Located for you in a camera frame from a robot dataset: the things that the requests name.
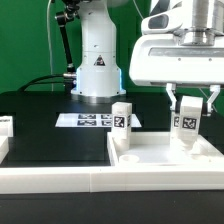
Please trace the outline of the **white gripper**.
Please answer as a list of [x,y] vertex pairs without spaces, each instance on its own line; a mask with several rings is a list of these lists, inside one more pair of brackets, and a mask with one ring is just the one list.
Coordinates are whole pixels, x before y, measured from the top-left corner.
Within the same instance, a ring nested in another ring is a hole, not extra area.
[[224,85],[224,0],[152,0],[141,33],[130,62],[132,81],[166,85],[171,111],[176,109],[175,84],[211,85],[205,103],[210,116]]

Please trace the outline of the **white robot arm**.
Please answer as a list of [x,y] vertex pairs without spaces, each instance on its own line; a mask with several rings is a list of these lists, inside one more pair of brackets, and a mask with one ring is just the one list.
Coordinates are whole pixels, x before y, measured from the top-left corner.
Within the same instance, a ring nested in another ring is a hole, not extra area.
[[[91,102],[123,95],[117,66],[117,29],[108,14],[110,0],[83,3],[82,63],[71,94]],[[141,22],[129,77],[139,86],[164,86],[172,107],[178,86],[208,87],[204,113],[224,88],[224,0],[153,0],[153,9]]]

